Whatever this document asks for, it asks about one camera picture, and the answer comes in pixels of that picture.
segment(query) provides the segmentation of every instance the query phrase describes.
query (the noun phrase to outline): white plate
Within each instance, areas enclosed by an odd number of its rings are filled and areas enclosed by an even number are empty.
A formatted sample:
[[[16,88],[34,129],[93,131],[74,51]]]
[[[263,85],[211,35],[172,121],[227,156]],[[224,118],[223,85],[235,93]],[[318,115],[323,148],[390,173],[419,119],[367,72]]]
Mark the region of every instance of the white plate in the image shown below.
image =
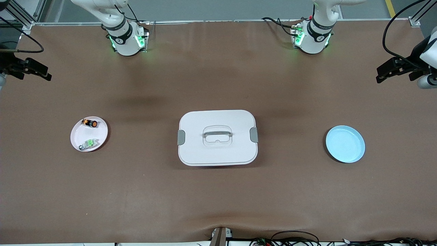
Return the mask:
[[[357,130],[348,126],[336,126],[326,135],[326,148],[335,159],[352,163],[363,157],[366,146]]]
[[[102,147],[103,143],[106,141],[106,138],[108,137],[108,125],[102,118],[89,116],[89,117],[85,117],[85,119],[97,121],[97,127],[92,128],[83,125],[82,119],[80,119],[76,123],[76,125],[74,125],[73,130],[71,130],[70,141],[71,141],[71,145],[73,145],[73,147],[79,150],[80,152],[90,152]],[[84,144],[85,141],[93,138],[97,139],[98,142],[97,146],[86,150],[79,149],[79,145]]]

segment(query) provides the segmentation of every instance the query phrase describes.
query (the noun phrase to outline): electrical wires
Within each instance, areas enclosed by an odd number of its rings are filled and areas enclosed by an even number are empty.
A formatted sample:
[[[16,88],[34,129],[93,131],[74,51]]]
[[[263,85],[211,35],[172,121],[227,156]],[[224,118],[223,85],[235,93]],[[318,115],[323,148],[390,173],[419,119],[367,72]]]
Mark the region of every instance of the electrical wires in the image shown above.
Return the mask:
[[[314,239],[308,239],[301,236],[291,236],[281,239],[275,239],[276,236],[280,234],[286,234],[286,233],[300,233],[300,234],[307,234],[313,237]],[[254,238],[254,239],[228,239],[227,245],[229,246],[229,241],[250,241],[249,246],[295,246],[297,244],[304,244],[305,246],[321,246],[319,238],[309,232],[304,231],[296,231],[296,230],[290,230],[290,231],[281,231],[273,234],[269,239],[266,238]],[[428,240],[420,240],[418,238],[395,238],[387,241],[376,241],[376,240],[369,240],[369,241],[347,241],[344,240],[344,242],[340,243],[342,246],[393,246],[392,244],[406,244],[407,246],[437,246],[437,240],[434,241],[428,241]],[[326,246],[335,246],[335,242],[329,242]]]
[[[15,27],[14,25],[12,25],[10,22],[8,22],[7,20],[3,19],[3,17],[0,16],[0,19],[2,21],[4,21],[6,24],[10,25],[11,27],[13,27],[14,29],[16,29],[17,31],[21,32],[22,34],[24,34],[26,37],[30,38],[32,41],[34,41],[40,48],[40,50],[21,50],[21,49],[0,49],[0,52],[8,52],[8,53],[41,53],[44,51],[44,47],[42,47],[42,45],[36,41],[33,37],[29,36],[27,33],[23,32],[22,30],[20,30],[19,28]]]
[[[382,47],[384,48],[384,50],[385,50],[387,53],[389,53],[389,54],[391,54],[391,55],[393,55],[393,56],[395,56],[395,57],[398,57],[399,59],[402,59],[402,60],[408,62],[408,63],[409,63],[410,65],[412,65],[413,67],[415,67],[415,68],[417,68],[417,69],[420,69],[420,70],[426,70],[426,69],[424,69],[424,68],[420,67],[419,65],[417,65],[417,64],[415,64],[415,63],[409,61],[409,60],[406,59],[405,57],[403,57],[403,56],[401,56],[401,55],[399,55],[399,54],[396,54],[396,53],[394,53],[393,51],[389,50],[389,49],[387,48],[387,46],[385,45],[385,37],[387,36],[388,28],[390,27],[390,25],[393,23],[393,21],[395,21],[395,19],[396,19],[400,14],[402,14],[405,10],[407,10],[407,9],[409,9],[409,8],[411,8],[411,7],[413,7],[413,6],[415,6],[416,4],[419,4],[419,3],[424,2],[424,1],[425,1],[425,0],[418,0],[418,1],[416,1],[416,2],[414,2],[414,3],[412,3],[412,4],[410,4],[410,5],[406,6],[406,7],[403,8],[401,11],[399,11],[399,12],[398,12],[395,16],[393,16],[393,18],[388,22],[387,26],[385,27],[384,34],[382,35]]]
[[[402,243],[407,244],[408,246],[436,246],[437,240],[422,241],[418,238],[396,238],[388,241],[369,240],[363,242],[349,242],[348,246],[392,246],[392,243]]]
[[[117,5],[114,4],[114,6],[115,6],[115,8],[118,10],[119,13],[121,13],[122,15],[125,16],[125,13],[122,12],[122,11],[117,7]],[[130,6],[129,4],[128,4],[128,7],[129,7],[129,9],[131,10],[132,14],[134,15],[134,19],[133,19],[133,18],[126,17],[126,16],[125,16],[125,18],[128,19],[128,20],[131,20],[131,21],[135,21],[135,22],[142,22],[142,21],[139,21],[139,20],[138,20],[138,18],[136,17],[135,12],[132,10],[132,8],[131,8],[131,6]]]
[[[282,27],[282,30],[284,30],[284,32],[287,33],[288,35],[293,36],[293,37],[297,37],[297,34],[289,33],[285,29],[285,28],[291,28],[291,26],[282,24],[282,22],[281,22],[281,20],[279,18],[277,19],[277,21],[275,21],[274,19],[272,19],[270,17],[264,17],[264,18],[262,18],[262,20],[270,20],[273,23],[275,23],[276,25],[280,25]]]

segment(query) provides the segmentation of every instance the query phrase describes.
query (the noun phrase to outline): yellow floor line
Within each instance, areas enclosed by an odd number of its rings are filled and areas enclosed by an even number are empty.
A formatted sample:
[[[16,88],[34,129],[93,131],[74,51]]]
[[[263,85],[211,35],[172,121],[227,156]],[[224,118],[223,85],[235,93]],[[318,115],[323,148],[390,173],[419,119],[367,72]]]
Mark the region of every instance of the yellow floor line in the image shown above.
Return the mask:
[[[396,13],[395,13],[395,9],[393,8],[392,0],[385,0],[385,4],[387,5],[390,16],[393,18],[393,16],[395,16]]]

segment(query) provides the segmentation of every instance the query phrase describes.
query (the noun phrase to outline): gray floor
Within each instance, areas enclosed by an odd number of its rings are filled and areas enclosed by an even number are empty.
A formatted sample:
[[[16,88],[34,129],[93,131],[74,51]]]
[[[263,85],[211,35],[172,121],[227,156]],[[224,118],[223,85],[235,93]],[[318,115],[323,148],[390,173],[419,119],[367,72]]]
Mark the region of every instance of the gray floor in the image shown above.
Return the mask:
[[[14,28],[0,28],[0,43],[6,45],[9,49],[15,49],[20,37],[20,32]]]
[[[312,13],[309,0],[130,0],[138,19],[146,21],[222,21],[263,17],[299,19]],[[345,18],[390,18],[384,0],[343,6]],[[132,16],[129,9],[123,9]],[[97,19],[70,0],[53,0],[46,22],[91,22]]]

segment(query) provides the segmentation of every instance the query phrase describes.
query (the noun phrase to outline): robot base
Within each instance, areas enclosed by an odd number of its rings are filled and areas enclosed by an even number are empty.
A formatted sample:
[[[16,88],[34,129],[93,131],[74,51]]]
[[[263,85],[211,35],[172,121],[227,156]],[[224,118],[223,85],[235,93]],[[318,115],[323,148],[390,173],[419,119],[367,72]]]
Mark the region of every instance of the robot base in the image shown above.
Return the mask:
[[[326,46],[328,46],[329,38],[331,34],[326,38],[325,42],[316,42],[313,37],[308,34],[307,26],[310,21],[302,21],[296,25],[296,29],[291,30],[292,34],[296,34],[297,37],[292,36],[291,41],[295,49],[299,48],[303,52],[308,54],[317,54],[321,52]]]
[[[117,44],[111,38],[112,48],[115,52],[123,56],[133,56],[138,52],[147,52],[147,44],[149,43],[149,31],[144,31],[144,27],[129,22],[133,28],[132,35],[126,40],[125,44]]]

